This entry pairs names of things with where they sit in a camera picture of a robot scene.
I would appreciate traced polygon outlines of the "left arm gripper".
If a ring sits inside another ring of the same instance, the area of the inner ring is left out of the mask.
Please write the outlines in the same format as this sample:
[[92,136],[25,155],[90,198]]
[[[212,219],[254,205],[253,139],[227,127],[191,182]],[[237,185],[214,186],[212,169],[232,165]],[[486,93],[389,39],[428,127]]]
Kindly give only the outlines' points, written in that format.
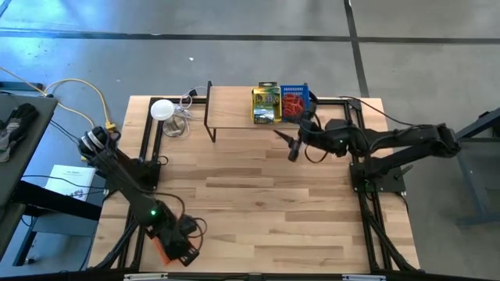
[[147,234],[151,240],[154,237],[161,240],[170,263],[179,261],[187,267],[199,256],[199,249],[190,241],[190,235],[197,229],[198,224],[192,216],[182,215],[177,222],[162,229],[153,229]]

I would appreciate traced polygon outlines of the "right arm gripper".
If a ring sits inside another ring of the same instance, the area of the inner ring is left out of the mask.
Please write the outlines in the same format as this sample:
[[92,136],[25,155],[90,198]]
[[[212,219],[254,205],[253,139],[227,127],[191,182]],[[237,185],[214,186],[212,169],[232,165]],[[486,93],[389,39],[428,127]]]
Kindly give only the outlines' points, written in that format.
[[312,111],[304,111],[300,116],[289,117],[287,121],[299,125],[297,139],[278,130],[273,130],[273,132],[288,144],[290,148],[288,160],[295,162],[298,159],[299,148],[302,144],[306,144],[304,150],[306,159],[309,162],[322,162],[327,157],[327,152],[319,160],[312,160],[307,152],[309,146],[319,143],[319,136],[322,132],[321,122],[317,114]]

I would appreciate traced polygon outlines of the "orange plastic basket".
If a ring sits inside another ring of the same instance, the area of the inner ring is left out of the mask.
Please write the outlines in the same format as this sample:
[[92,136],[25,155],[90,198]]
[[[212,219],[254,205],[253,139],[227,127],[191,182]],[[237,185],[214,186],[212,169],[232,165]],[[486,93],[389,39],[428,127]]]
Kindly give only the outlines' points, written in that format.
[[157,249],[157,251],[159,252],[159,256],[162,260],[162,263],[167,266],[171,260],[170,258],[167,256],[166,252],[165,252],[165,248],[161,242],[161,240],[158,238],[158,237],[154,237],[152,239],[154,245],[155,245],[155,248]]

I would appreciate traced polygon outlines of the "yellow plastic basket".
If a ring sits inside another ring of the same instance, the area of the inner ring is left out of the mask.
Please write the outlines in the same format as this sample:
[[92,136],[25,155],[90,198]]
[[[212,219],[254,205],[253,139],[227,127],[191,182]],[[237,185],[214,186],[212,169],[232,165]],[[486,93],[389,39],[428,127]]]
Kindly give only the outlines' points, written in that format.
[[281,93],[279,87],[254,87],[252,89],[252,120],[254,124],[271,124],[281,121]]

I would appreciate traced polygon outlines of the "blue plastic basket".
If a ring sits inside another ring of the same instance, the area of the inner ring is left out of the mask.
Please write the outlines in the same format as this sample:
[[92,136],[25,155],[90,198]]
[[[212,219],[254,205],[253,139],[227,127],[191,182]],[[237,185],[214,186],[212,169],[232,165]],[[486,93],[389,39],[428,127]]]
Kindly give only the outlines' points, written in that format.
[[[280,86],[280,91],[281,91],[281,108],[282,108],[282,98],[283,96],[287,94],[300,94],[305,102],[304,109],[306,110],[309,107],[309,86],[308,84],[301,84],[301,85],[281,85]],[[291,119],[283,119],[283,111],[282,111],[282,120],[284,122],[287,122],[288,120]]]

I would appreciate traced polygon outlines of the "wooden shelf riser black legs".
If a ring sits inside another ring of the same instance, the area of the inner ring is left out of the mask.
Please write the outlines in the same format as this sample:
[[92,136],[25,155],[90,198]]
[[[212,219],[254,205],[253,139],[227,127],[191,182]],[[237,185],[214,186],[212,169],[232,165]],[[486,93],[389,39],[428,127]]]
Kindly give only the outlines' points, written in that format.
[[209,81],[205,96],[204,126],[213,143],[218,129],[273,130],[295,129],[293,123],[258,125],[252,119],[252,87],[213,86]]

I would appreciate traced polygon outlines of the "white paper booklet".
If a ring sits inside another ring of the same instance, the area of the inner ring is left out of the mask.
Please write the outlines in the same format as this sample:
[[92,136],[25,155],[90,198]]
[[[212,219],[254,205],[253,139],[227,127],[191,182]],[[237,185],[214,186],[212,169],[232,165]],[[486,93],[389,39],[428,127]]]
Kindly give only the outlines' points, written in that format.
[[94,176],[94,168],[54,165],[45,189],[86,201]]

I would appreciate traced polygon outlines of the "white mushroom table lamp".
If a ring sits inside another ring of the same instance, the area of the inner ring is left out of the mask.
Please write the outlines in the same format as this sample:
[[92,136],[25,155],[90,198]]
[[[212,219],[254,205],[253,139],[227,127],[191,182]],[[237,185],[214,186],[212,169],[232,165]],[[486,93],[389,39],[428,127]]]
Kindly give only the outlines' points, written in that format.
[[186,133],[186,122],[177,114],[176,106],[172,101],[167,99],[155,101],[150,109],[150,115],[161,123],[160,129],[168,137],[181,137]]

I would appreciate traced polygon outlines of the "grey work glove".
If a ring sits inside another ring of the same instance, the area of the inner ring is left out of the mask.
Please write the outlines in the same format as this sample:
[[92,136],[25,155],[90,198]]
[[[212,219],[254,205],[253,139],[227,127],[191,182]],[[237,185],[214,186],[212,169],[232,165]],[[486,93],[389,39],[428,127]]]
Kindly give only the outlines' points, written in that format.
[[0,120],[0,162],[10,159],[38,115],[38,110],[32,104],[24,103],[14,108],[5,122]]

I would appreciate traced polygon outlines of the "grey metal stand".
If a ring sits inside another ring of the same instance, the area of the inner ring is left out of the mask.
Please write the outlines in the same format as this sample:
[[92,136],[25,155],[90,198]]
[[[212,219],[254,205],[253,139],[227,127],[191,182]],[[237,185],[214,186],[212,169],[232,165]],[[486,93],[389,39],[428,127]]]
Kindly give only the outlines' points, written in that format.
[[500,107],[482,113],[456,136],[463,145],[456,158],[474,208],[456,225],[500,222]]

